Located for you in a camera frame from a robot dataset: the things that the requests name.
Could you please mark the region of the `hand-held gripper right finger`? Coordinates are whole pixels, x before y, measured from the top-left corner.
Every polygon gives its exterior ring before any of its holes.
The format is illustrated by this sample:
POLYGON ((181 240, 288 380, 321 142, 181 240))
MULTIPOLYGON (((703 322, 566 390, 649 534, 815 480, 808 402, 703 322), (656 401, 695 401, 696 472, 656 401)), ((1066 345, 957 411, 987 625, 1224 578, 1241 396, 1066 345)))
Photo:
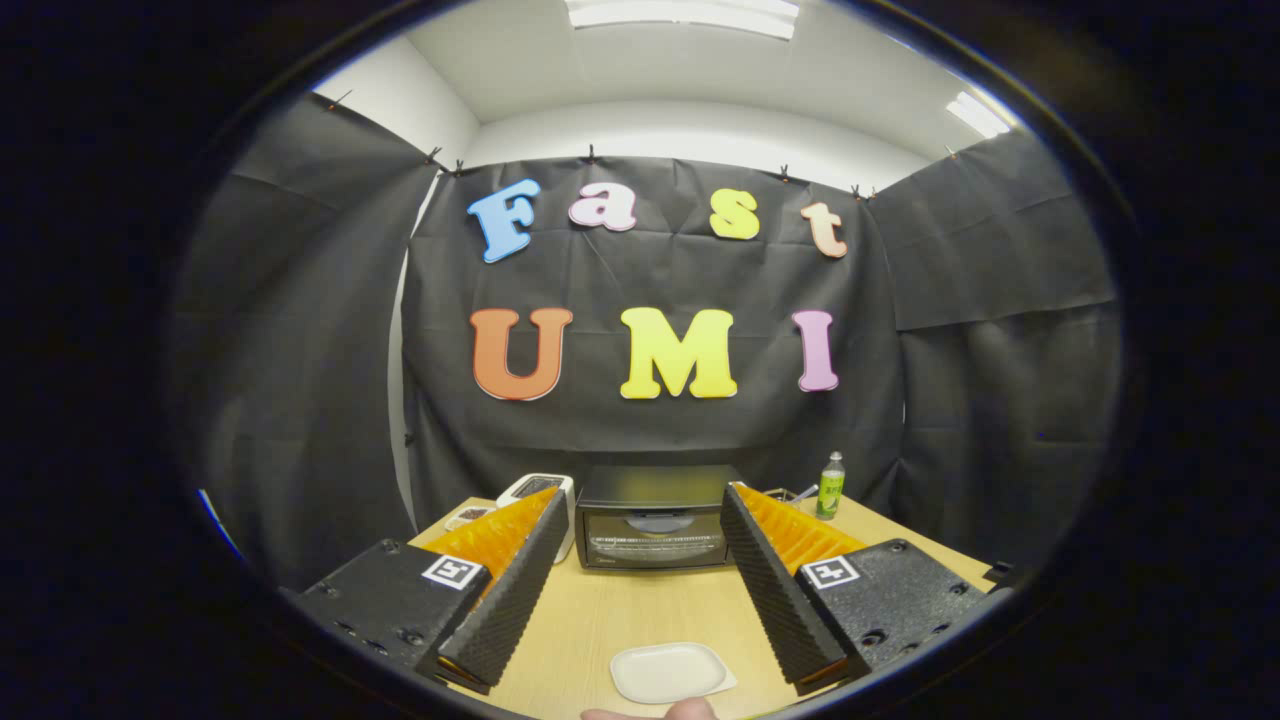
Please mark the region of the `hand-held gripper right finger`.
POLYGON ((988 602, 908 539, 864 544, 739 482, 726 486, 719 524, 783 679, 801 696, 895 667, 988 602))

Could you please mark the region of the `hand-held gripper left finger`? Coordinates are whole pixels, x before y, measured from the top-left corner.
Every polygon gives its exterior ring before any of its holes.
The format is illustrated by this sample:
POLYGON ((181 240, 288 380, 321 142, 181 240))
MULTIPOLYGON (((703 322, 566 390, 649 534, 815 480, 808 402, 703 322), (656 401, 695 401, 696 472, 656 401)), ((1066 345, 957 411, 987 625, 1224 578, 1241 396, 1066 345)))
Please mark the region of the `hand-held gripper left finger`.
POLYGON ((485 694, 524 637, 567 529, 567 495, 547 487, 425 546, 384 539, 291 602, 380 664, 485 694))

